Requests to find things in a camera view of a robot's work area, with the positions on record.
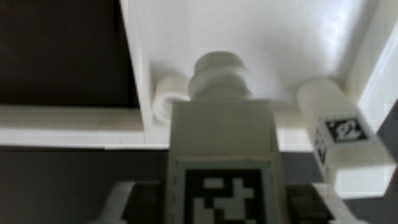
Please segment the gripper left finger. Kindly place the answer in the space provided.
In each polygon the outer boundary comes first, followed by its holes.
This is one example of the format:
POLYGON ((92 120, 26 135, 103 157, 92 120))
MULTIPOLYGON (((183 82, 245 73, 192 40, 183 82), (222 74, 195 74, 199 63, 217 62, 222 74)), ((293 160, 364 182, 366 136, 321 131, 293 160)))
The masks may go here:
POLYGON ((87 224, 163 224, 163 182, 115 183, 97 217, 87 224))

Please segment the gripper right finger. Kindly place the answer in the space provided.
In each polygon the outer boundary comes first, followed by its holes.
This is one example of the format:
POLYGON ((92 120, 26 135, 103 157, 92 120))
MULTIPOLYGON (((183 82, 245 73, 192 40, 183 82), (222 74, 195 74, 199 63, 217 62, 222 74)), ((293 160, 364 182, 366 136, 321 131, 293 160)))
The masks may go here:
POLYGON ((323 183, 293 184, 286 187, 289 224, 368 224, 360 220, 323 183))

